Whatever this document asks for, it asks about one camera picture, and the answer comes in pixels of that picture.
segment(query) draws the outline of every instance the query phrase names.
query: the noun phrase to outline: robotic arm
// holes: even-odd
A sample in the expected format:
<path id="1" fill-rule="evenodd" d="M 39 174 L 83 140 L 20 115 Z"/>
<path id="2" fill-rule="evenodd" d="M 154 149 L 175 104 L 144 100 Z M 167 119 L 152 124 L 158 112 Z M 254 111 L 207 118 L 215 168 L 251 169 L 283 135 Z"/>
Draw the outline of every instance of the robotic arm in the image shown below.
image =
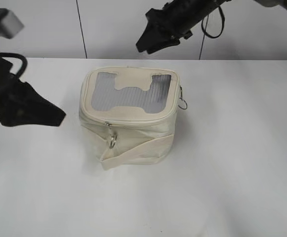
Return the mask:
<path id="1" fill-rule="evenodd" d="M 162 10 L 150 9 L 146 13 L 148 25 L 136 46 L 148 54 L 180 44 L 180 38 L 193 35 L 191 28 L 219 8 L 224 26 L 221 5 L 230 0 L 174 0 Z M 287 0 L 255 0 L 266 7 L 281 5 L 287 10 Z"/>
<path id="2" fill-rule="evenodd" d="M 11 39 L 23 27 L 12 11 L 0 8 L 0 36 Z M 21 60 L 22 66 L 17 73 L 10 72 L 13 64 L 4 58 Z M 59 126 L 65 113 L 19 79 L 26 67 L 24 56 L 0 53 L 0 123 L 8 127 L 25 124 Z"/>

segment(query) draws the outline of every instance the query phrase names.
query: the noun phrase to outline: mesh window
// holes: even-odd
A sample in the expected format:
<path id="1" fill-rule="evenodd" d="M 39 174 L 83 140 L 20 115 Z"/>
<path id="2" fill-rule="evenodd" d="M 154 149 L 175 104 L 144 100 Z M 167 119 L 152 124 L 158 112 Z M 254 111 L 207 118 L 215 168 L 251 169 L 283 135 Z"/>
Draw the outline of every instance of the mesh window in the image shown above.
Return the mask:
<path id="1" fill-rule="evenodd" d="M 99 73 L 91 99 L 93 109 L 109 111 L 116 106 L 140 107 L 148 114 L 160 113 L 166 106 L 171 75 L 154 75 L 148 91 L 138 87 L 115 89 L 116 74 Z"/>

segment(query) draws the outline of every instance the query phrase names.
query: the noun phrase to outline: bag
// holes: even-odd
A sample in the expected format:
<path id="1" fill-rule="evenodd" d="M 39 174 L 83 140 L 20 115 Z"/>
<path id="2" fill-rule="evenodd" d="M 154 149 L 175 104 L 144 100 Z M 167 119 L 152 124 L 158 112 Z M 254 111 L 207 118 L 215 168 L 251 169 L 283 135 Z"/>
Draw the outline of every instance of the bag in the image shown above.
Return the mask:
<path id="1" fill-rule="evenodd" d="M 112 67 L 88 74 L 80 121 L 103 168 L 161 161 L 173 142 L 180 93 L 173 71 Z"/>

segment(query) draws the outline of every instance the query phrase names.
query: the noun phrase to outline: white table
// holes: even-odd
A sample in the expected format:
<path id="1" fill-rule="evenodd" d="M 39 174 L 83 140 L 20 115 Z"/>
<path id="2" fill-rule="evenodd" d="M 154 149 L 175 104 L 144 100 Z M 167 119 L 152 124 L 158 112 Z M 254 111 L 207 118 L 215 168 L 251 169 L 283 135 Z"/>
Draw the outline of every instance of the white table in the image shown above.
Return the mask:
<path id="1" fill-rule="evenodd" d="M 103 171 L 78 120 L 103 66 L 178 72 L 189 103 L 170 155 Z M 59 128 L 0 126 L 0 237 L 287 236 L 287 61 L 29 59 Z"/>

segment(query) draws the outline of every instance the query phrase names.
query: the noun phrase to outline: metal ring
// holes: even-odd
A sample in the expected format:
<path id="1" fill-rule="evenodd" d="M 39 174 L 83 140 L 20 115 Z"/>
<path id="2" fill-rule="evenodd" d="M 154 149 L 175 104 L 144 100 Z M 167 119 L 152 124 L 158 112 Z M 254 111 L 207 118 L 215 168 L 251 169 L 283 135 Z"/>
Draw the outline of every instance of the metal ring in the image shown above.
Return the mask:
<path id="1" fill-rule="evenodd" d="M 115 147 L 116 140 L 117 140 L 117 134 L 114 134 L 113 136 L 111 136 L 110 142 L 109 142 L 109 149 L 112 149 Z"/>
<path id="2" fill-rule="evenodd" d="M 181 107 L 180 105 L 178 105 L 178 107 L 181 108 L 182 110 L 187 110 L 188 108 L 187 102 L 182 97 L 180 97 L 179 99 L 185 103 L 185 108 Z"/>

